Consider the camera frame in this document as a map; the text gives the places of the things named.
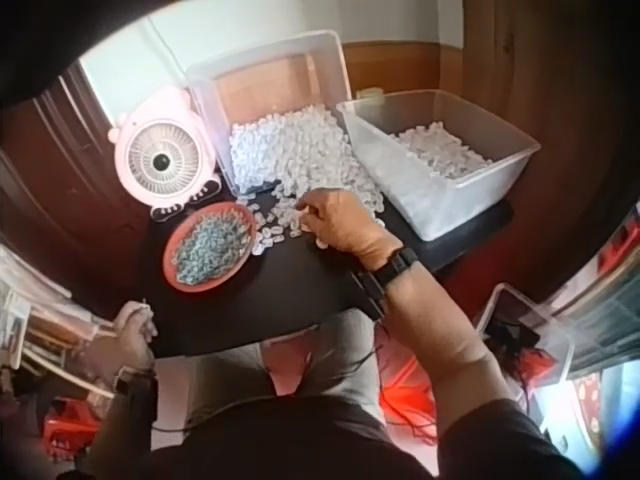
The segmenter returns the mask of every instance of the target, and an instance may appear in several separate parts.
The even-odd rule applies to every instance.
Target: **hand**
[[[355,255],[367,270],[379,269],[402,247],[398,238],[371,218],[358,197],[346,190],[312,190],[300,199],[297,208],[307,208],[300,221],[320,241]]]
[[[124,365],[136,370],[153,369],[154,358],[148,343],[158,335],[149,305],[127,302],[114,320],[118,343],[124,353]]]

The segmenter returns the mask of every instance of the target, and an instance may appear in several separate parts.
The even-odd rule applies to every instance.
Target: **clear plastic box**
[[[492,113],[440,90],[415,90],[339,105],[356,156],[423,240],[433,240],[497,203],[540,144]],[[431,169],[393,138],[441,121],[494,163],[457,180]]]
[[[351,99],[340,37],[330,30],[208,60],[189,68],[187,81],[222,173],[236,196],[249,192],[239,192],[234,179],[229,144],[233,124],[311,104],[324,104],[338,116],[337,105]]]
[[[476,325],[476,330],[483,334],[492,317],[520,322],[540,335],[536,348],[540,348],[551,355],[556,364],[546,375],[536,379],[530,387],[538,388],[563,382],[567,378],[571,359],[575,349],[575,342],[570,331],[555,320],[545,308],[535,304],[522,293],[502,283],[493,290],[491,298]],[[522,387],[515,381],[510,382],[514,397],[522,396]]]

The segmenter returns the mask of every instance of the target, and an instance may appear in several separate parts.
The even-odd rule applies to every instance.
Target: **black table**
[[[264,194],[257,202],[265,207],[273,198]],[[370,300],[354,281],[354,260],[332,249],[318,249],[309,234],[287,238],[260,257],[251,256],[236,275],[213,290],[175,290],[164,279],[162,256],[169,236],[188,214],[152,223],[140,255],[140,291],[155,312],[159,335],[151,347],[158,358],[200,355],[286,335],[352,306],[371,312]],[[390,204],[382,219],[429,270],[438,272],[504,227],[511,216],[503,201],[432,242],[421,241]]]

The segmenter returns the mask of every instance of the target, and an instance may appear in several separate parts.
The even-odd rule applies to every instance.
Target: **wristwatch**
[[[114,390],[123,396],[134,412],[149,415],[155,422],[158,417],[158,380],[153,370],[140,371],[122,367],[116,377]]]
[[[379,304],[384,299],[387,285],[418,260],[418,256],[411,248],[401,247],[391,254],[384,266],[375,272],[358,272],[356,277],[367,295]]]

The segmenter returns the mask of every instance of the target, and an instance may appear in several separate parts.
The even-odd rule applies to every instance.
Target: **leg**
[[[234,405],[276,394],[264,368],[259,343],[193,357],[190,361],[187,428]]]
[[[385,423],[379,403],[380,374],[373,353],[373,331],[371,319],[357,309],[320,325],[311,365],[296,394],[338,397]]]

